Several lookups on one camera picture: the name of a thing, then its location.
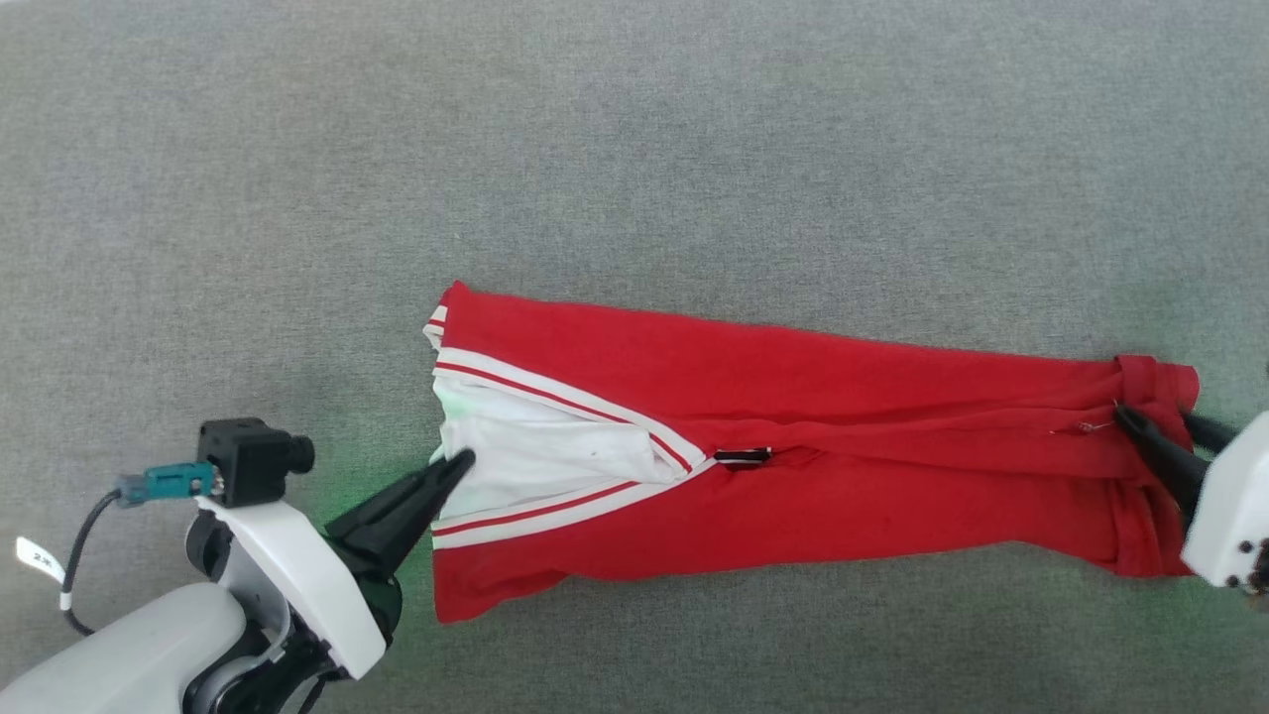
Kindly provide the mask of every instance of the gray carpet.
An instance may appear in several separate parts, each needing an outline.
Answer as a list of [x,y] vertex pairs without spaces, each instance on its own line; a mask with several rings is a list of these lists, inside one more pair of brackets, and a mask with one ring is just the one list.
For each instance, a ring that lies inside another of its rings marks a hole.
[[[316,519],[437,444],[483,289],[1198,367],[1269,407],[1256,0],[0,4],[0,542],[58,554],[199,422],[311,435]],[[112,511],[76,610],[188,582]],[[1019,545],[634,585],[398,642],[322,713],[1250,711],[1269,616]],[[0,682],[74,642],[0,563]]]

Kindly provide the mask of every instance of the cable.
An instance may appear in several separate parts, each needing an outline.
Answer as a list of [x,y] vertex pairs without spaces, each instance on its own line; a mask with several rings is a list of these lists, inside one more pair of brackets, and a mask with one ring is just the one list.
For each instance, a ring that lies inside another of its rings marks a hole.
[[93,524],[102,517],[102,512],[105,511],[108,506],[114,503],[123,496],[119,490],[114,490],[110,493],[102,497],[102,501],[96,502],[88,514],[88,519],[84,519],[84,525],[80,526],[79,535],[75,536],[75,544],[71,545],[71,557],[66,562],[66,577],[62,580],[62,615],[66,616],[66,621],[70,623],[71,628],[76,633],[88,637],[93,634],[93,628],[89,628],[84,623],[79,621],[75,616],[75,611],[71,610],[71,588],[75,587],[75,572],[79,571],[80,558],[84,555],[84,543],[88,542],[88,534],[93,530]]

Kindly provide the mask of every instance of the teal connector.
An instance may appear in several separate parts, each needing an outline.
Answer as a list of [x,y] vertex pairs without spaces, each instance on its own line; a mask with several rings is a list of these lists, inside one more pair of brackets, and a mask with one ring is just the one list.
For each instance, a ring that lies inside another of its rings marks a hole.
[[207,462],[168,464],[146,469],[141,476],[119,477],[117,486],[123,509],[162,498],[207,496],[216,488],[216,467]]

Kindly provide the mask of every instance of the cable label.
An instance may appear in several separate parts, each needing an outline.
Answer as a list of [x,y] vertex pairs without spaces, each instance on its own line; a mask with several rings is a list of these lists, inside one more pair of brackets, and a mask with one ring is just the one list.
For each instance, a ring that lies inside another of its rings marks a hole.
[[62,564],[34,542],[18,536],[15,550],[20,563],[43,572],[49,578],[57,581],[58,585],[66,580],[66,571],[62,569]]

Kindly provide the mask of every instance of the red fabric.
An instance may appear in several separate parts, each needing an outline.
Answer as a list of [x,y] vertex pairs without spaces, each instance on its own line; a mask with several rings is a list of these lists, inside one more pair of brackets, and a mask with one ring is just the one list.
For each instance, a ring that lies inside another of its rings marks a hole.
[[569,574],[628,581],[1010,540],[1123,576],[1188,573],[1175,505],[1127,438],[1103,425],[1127,403],[1188,444],[1192,368],[886,344],[461,283],[444,304],[444,346],[650,416],[707,454],[774,455],[570,526],[438,549],[442,621]]

